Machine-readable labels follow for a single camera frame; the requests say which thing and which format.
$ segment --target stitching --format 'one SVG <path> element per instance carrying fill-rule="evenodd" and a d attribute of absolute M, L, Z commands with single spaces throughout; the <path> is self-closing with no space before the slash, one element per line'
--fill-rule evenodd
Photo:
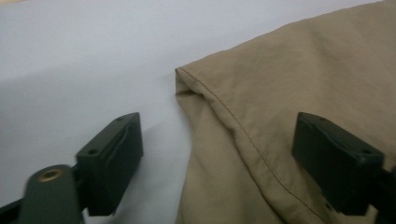
<path fill-rule="evenodd" d="M 268 163 L 268 161 L 264 158 L 264 156 L 260 153 L 258 147 L 253 143 L 253 141 L 251 140 L 251 137 L 248 135 L 247 131 L 245 130 L 244 126 L 239 122 L 239 120 L 235 117 L 235 115 L 233 114 L 233 112 L 227 107 L 226 104 L 224 104 L 221 99 L 213 92 L 211 91 L 204 82 L 202 82 L 201 80 L 199 80 L 197 77 L 193 77 L 189 72 L 187 72 L 184 68 L 178 68 L 180 70 L 182 70 L 183 72 L 185 72 L 187 75 L 189 75 L 191 78 L 193 78 L 196 82 L 199 82 L 201 85 L 204 86 L 204 88 L 210 92 L 214 97 L 216 97 L 216 99 L 222 104 L 222 106 L 231 114 L 231 116 L 233 117 L 233 119 L 236 121 L 236 123 L 239 125 L 239 127 L 243 130 L 243 132 L 245 133 L 245 135 L 247 136 L 247 139 L 249 140 L 249 142 L 251 143 L 251 145 L 253 145 L 253 147 L 256 149 L 256 151 L 259 153 L 260 157 L 262 158 L 262 160 L 264 161 L 265 165 L 269 168 L 271 174 L 273 175 L 273 177 L 276 179 L 276 181 L 279 183 L 280 186 L 282 186 L 283 189 L 285 189 L 291 196 L 293 196 L 295 199 L 297 199 L 300 203 L 302 203 L 309 211 L 311 211 L 315 216 L 317 216 L 320 220 L 322 220 L 324 223 L 327 223 L 319 214 L 317 214 L 314 210 L 312 210 L 306 203 L 304 203 L 301 199 L 299 199 L 296 195 L 294 195 L 288 188 L 286 188 L 286 186 L 283 185 L 283 183 L 279 180 L 279 178 L 276 176 L 276 174 L 273 171 L 273 168 L 271 167 L 271 165 Z"/>

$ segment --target beige cloth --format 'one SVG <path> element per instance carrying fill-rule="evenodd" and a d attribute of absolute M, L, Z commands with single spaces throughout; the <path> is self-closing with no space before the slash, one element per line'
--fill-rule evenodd
<path fill-rule="evenodd" d="M 298 21 L 182 66 L 177 100 L 193 144 L 177 223 L 373 223 L 373 208 L 327 208 L 291 146 L 303 111 L 396 164 L 396 1 Z"/>

